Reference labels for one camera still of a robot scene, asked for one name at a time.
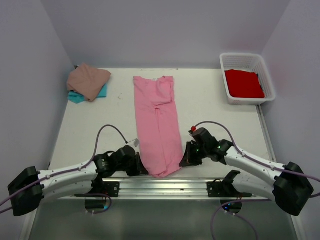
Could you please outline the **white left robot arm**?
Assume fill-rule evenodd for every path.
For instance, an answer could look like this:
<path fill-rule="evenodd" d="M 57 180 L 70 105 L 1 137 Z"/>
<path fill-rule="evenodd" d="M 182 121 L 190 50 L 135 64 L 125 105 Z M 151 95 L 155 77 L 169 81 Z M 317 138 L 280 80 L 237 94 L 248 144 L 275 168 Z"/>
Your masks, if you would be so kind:
<path fill-rule="evenodd" d="M 101 198 L 98 208 L 108 209 L 106 202 L 119 195 L 118 182 L 104 182 L 116 172 L 128 177 L 149 175 L 134 145 L 125 145 L 117 151 L 94 154 L 78 165 L 56 170 L 24 169 L 9 185 L 9 200 L 15 217 L 36 210 L 41 203 L 67 196 Z"/>

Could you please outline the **pink polo shirt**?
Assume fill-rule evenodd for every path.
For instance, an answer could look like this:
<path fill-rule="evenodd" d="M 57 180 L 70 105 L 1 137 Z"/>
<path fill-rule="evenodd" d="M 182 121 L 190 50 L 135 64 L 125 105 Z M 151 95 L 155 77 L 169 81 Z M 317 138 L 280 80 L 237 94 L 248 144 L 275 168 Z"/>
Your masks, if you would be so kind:
<path fill-rule="evenodd" d="M 149 175 L 165 178 L 180 169 L 184 152 L 174 78 L 134 76 L 134 106 L 141 161 Z"/>

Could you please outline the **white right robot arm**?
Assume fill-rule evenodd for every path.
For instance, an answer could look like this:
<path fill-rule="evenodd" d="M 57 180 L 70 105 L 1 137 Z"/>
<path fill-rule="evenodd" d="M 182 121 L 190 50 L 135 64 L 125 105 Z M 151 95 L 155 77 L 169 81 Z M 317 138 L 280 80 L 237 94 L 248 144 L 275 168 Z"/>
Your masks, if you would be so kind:
<path fill-rule="evenodd" d="M 209 158 L 236 168 L 223 180 L 227 196 L 252 194 L 266 198 L 292 216 L 298 216 L 311 198 L 314 188 L 297 164 L 283 165 L 249 154 L 233 140 L 216 140 L 204 127 L 193 126 L 189 133 L 194 139 L 186 151 L 190 164 Z"/>

